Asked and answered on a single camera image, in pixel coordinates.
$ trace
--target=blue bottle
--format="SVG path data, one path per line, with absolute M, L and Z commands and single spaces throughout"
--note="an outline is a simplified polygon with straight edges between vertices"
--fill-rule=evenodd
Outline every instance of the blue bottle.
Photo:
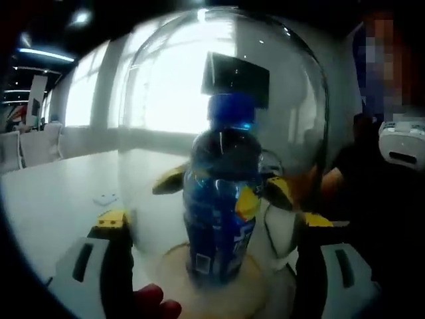
M 241 93 L 209 101 L 210 129 L 193 143 L 183 201 L 190 254 L 187 270 L 199 286 L 226 284 L 240 270 L 255 226 L 236 202 L 247 189 L 260 196 L 262 148 L 250 133 L 255 101 Z

